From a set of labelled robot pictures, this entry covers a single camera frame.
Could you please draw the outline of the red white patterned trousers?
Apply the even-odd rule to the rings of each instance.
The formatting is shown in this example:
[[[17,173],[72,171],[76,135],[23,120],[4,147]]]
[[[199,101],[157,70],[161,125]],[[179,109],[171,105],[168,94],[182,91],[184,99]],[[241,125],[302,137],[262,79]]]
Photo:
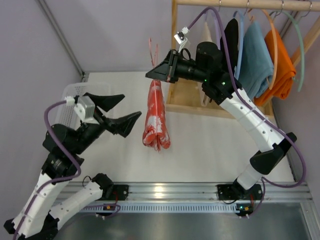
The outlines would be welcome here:
[[[171,146],[171,139],[166,127],[166,109],[162,85],[159,80],[152,80],[147,96],[147,112],[142,134],[142,143],[146,147],[160,152]]]

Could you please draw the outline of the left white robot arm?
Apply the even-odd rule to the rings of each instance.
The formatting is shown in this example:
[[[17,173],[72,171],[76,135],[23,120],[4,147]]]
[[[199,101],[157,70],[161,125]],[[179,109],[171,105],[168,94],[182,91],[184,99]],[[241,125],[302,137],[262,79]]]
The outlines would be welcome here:
[[[113,194],[114,182],[104,173],[98,173],[80,191],[56,204],[61,191],[71,180],[81,175],[81,154],[104,132],[127,137],[141,112],[120,118],[108,118],[106,113],[124,99],[117,95],[67,96],[53,104],[73,107],[80,120],[78,128],[49,122],[49,109],[44,112],[47,128],[43,147],[48,156],[41,168],[38,181],[21,212],[4,223],[6,231],[15,240],[51,240],[64,224],[90,203]]]

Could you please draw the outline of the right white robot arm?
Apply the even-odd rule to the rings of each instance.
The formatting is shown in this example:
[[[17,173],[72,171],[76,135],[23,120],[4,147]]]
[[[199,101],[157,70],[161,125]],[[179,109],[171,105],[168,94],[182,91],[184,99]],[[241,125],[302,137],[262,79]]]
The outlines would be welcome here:
[[[179,79],[201,83],[205,95],[230,113],[255,141],[258,152],[245,170],[231,184],[218,186],[219,200],[247,200],[257,196],[258,181],[268,175],[284,158],[297,138],[280,133],[249,99],[231,72],[222,69],[223,52],[217,45],[204,41],[197,45],[195,59],[171,49],[165,59],[146,73],[146,78],[176,83]]]

